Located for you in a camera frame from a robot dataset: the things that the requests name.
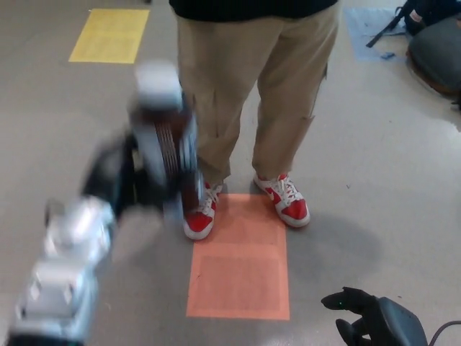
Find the robot right black Dex3 hand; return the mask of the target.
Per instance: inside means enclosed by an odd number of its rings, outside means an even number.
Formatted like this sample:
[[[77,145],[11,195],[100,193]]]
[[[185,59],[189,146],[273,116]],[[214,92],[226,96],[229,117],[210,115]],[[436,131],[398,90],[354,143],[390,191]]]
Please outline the robot right black Dex3 hand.
[[[336,328],[346,345],[427,345],[419,318],[399,303],[386,297],[344,287],[343,291],[321,299],[330,310],[345,310],[359,315],[349,323],[336,320]]]

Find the robot left black Dex3 hand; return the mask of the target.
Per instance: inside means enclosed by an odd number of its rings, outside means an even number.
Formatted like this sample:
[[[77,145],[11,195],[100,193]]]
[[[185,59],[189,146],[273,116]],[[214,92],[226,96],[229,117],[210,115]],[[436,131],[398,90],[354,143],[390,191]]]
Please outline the robot left black Dex3 hand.
[[[104,140],[93,155],[80,195],[108,203],[117,219],[136,206],[163,208],[179,194],[179,181],[167,186],[156,182],[146,165],[135,167],[137,152],[137,142],[129,132]]]

